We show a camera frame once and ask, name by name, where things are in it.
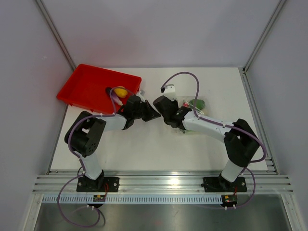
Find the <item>clear zip top bag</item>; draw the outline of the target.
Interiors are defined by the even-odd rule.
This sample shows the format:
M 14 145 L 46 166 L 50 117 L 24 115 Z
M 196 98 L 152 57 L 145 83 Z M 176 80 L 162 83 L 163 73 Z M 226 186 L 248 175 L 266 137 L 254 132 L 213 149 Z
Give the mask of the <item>clear zip top bag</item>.
M 187 103 L 188 104 L 188 101 L 190 101 L 192 99 L 195 99 L 195 96 L 192 96 L 192 95 L 189 95 L 189 96 L 187 96 L 187 95 L 186 96 L 178 96 L 177 100 L 178 100 L 179 107 L 181 107 L 183 103 Z M 201 96 L 198 96 L 197 99 L 201 99 L 201 100 L 205 101 L 205 109 L 203 109 L 203 110 L 196 110 L 196 112 L 198 114 L 202 115 L 202 116 L 208 116 L 208 110 L 209 110 L 208 104 L 209 104 L 209 102 L 208 102 L 207 98 L 204 95 L 201 95 Z M 183 129 L 180 129 L 180 128 L 170 128 L 169 130 L 170 130 L 170 132 L 173 135 L 177 135 L 177 136 L 188 136 L 188 135 L 200 134 L 200 132 L 197 132 L 197 131 L 183 130 Z

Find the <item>yellow fake lemon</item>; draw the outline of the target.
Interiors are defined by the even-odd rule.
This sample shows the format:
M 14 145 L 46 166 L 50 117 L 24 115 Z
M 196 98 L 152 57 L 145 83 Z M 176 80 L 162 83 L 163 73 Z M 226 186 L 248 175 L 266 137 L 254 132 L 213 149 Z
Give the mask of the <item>yellow fake lemon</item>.
M 122 98 L 122 99 L 126 98 L 128 95 L 128 91 L 123 88 L 115 88 L 114 92 L 119 98 Z

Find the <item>purple fake eggplant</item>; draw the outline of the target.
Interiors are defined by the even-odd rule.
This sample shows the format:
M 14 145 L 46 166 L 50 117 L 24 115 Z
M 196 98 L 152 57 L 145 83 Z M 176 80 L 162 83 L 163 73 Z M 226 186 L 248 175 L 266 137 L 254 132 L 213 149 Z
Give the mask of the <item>purple fake eggplant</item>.
M 120 100 L 120 98 L 115 94 L 114 90 L 112 90 L 111 87 L 106 87 L 105 88 L 105 93 L 107 94 L 107 96 L 117 105 L 122 106 L 123 103 Z

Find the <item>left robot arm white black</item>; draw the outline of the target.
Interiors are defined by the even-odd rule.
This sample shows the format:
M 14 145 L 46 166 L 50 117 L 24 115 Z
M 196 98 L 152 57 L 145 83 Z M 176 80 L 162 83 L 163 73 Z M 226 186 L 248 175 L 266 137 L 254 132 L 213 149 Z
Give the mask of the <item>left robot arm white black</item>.
M 111 115 L 81 112 L 64 137 L 70 152 L 81 164 L 82 174 L 77 176 L 77 192 L 117 192 L 117 186 L 112 184 L 117 184 L 118 178 L 104 178 L 104 171 L 95 152 L 103 133 L 126 130 L 137 119 L 148 122 L 160 116 L 147 100 L 137 95 L 130 96 L 126 104 Z

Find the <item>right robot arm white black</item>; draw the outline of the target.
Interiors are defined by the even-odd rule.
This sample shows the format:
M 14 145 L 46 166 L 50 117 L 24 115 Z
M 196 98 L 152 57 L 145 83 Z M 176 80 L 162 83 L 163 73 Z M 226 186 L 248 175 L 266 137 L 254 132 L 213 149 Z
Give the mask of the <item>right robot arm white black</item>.
M 179 107 L 176 100 L 160 96 L 153 105 L 162 115 L 164 122 L 182 130 L 204 133 L 221 141 L 226 148 L 228 161 L 217 177 L 204 177 L 202 187 L 206 193 L 243 193 L 247 191 L 244 177 L 253 156 L 261 146 L 248 123 L 238 119 L 231 124 L 222 124 L 209 117 L 202 117 L 193 109 Z

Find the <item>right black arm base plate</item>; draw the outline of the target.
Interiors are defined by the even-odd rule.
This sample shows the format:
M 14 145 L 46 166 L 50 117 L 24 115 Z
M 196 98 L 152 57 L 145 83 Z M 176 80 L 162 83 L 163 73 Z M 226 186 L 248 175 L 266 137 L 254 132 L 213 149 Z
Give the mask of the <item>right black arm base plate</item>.
M 238 177 L 234 182 L 228 182 L 221 177 L 204 177 L 201 187 L 206 193 L 234 193 L 247 192 L 246 181 L 244 177 Z

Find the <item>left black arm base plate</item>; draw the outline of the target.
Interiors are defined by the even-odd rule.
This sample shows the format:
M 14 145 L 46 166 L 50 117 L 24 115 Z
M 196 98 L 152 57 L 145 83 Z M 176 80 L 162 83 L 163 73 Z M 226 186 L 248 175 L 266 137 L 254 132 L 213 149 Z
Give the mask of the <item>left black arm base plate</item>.
M 76 191 L 79 193 L 95 193 L 95 192 L 118 192 L 120 178 L 118 177 L 102 177 L 96 180 L 91 180 L 87 177 L 78 179 Z

